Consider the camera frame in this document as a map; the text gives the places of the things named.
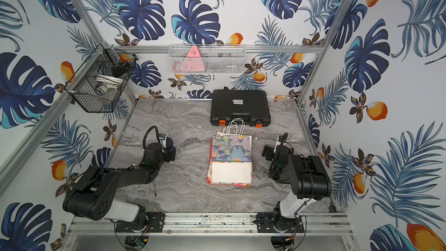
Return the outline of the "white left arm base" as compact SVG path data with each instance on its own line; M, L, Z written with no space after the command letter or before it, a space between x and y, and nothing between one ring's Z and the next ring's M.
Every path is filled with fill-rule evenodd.
M146 227L146 210L143 206L118 199L114 199L111 204L105 219L124 222L136 231Z

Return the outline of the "white happy paper bag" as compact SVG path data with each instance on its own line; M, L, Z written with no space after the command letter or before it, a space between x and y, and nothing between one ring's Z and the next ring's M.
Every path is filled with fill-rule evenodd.
M235 118L231 120L227 126L224 127L222 132L217 132L216 137L222 137L225 135L238 135L238 136L250 136L245 134L245 121L242 118Z

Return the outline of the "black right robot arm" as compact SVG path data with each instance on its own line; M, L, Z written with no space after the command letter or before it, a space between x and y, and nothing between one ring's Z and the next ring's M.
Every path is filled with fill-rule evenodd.
M278 184L289 184L298 199L319 201L332 193L330 178L321 160L316 156L295 153L286 139L278 137L274 147L265 145L262 157L270 161L268 176Z

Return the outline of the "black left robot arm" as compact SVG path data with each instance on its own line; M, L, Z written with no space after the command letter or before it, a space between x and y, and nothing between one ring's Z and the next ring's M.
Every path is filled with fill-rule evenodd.
M89 166L63 201L63 210L93 221L108 219L144 225L146 210L141 205L115 198L119 188L152 183L164 163L175 160L173 140L153 125L143 137L143 156L138 165L127 168Z

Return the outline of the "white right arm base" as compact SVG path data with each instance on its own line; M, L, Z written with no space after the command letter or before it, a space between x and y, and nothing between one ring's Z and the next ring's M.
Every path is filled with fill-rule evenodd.
M272 226L279 233L300 232L302 228L301 213L314 200L299 199L294 193L277 203L272 212Z

